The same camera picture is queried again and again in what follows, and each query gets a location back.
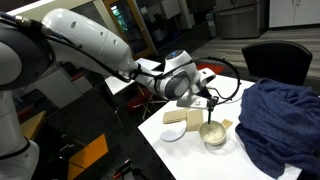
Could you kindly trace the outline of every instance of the trash can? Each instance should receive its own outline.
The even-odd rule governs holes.
[[[209,11],[206,15],[206,19],[207,19],[209,30],[210,30],[210,35],[212,37],[216,37],[218,35],[217,20],[216,20],[215,13],[216,13],[216,10],[213,9]]]

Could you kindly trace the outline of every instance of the office chair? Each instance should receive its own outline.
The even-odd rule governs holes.
[[[269,78],[302,86],[312,60],[312,53],[289,41],[265,41],[242,48],[249,79]]]
[[[118,110],[127,102],[129,102],[131,99],[136,97],[137,96],[136,93],[128,92],[128,93],[125,93],[123,96],[113,95],[109,86],[104,81],[97,83],[94,86],[94,90],[98,92],[107,101],[107,103],[111,106],[111,108],[113,108],[114,113],[121,127],[123,127],[122,121],[118,115]]]

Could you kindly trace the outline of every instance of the door frame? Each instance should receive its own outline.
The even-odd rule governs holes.
[[[111,10],[111,6],[110,4],[112,3],[115,3],[115,2],[118,2],[119,0],[102,0],[103,1],[103,4],[105,6],[105,8],[107,9],[107,11],[109,12],[110,16],[111,16],[111,19],[113,20],[114,24],[116,25],[122,39],[130,46],[129,44],[129,41],[125,35],[125,33],[122,31],[122,28],[121,26],[119,25],[118,23],[118,20],[117,18],[114,16],[112,10]],[[141,57],[147,57],[153,53],[156,53],[156,50],[154,48],[154,44],[151,40],[151,37],[149,35],[149,32],[148,32],[148,29],[145,27],[145,24],[144,24],[144,21],[143,19],[141,18],[138,10],[137,10],[137,7],[136,7],[136,4],[134,2],[134,0],[126,0],[127,3],[128,3],[128,6],[133,14],[133,18],[134,20],[137,22],[137,25],[140,29],[140,32],[142,34],[142,37],[147,45],[147,48],[144,49],[143,51],[137,53],[137,54],[134,54],[134,52],[132,51],[133,53],[133,59],[139,59]]]

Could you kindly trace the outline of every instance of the glass door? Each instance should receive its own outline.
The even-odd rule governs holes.
[[[133,0],[103,0],[103,2],[123,40],[129,44],[133,58],[138,59],[154,53],[152,42]]]

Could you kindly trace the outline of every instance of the blue cloth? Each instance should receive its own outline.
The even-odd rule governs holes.
[[[320,98],[307,87],[261,79],[243,93],[236,132],[251,161],[278,178],[284,163],[320,173]]]

